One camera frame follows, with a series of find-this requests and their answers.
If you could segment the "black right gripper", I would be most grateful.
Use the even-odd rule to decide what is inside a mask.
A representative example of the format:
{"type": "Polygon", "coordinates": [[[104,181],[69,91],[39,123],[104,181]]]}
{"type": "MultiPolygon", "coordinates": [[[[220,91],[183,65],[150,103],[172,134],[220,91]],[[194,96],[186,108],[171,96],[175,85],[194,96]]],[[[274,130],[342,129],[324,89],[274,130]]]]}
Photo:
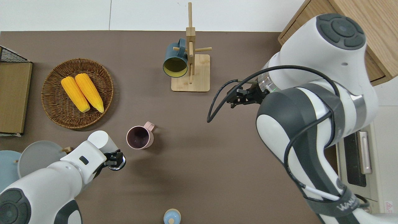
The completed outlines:
{"type": "Polygon", "coordinates": [[[229,90],[229,95],[237,95],[238,90],[243,94],[242,97],[231,97],[226,100],[230,104],[230,108],[235,108],[237,105],[261,104],[266,97],[266,90],[262,91],[258,85],[251,85],[250,88],[243,90],[241,86],[234,85],[229,90]]]}

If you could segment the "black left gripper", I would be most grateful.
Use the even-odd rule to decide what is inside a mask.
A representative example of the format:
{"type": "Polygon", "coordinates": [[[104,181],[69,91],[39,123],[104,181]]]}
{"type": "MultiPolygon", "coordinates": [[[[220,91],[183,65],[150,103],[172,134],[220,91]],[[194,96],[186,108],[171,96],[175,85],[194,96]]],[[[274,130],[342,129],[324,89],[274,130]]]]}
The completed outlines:
{"type": "Polygon", "coordinates": [[[110,170],[121,170],[125,167],[125,161],[116,162],[114,165],[109,163],[112,161],[111,160],[112,157],[122,157],[123,156],[123,153],[120,150],[117,150],[115,152],[104,153],[104,156],[106,157],[106,160],[102,164],[102,168],[108,167],[110,170]]]}

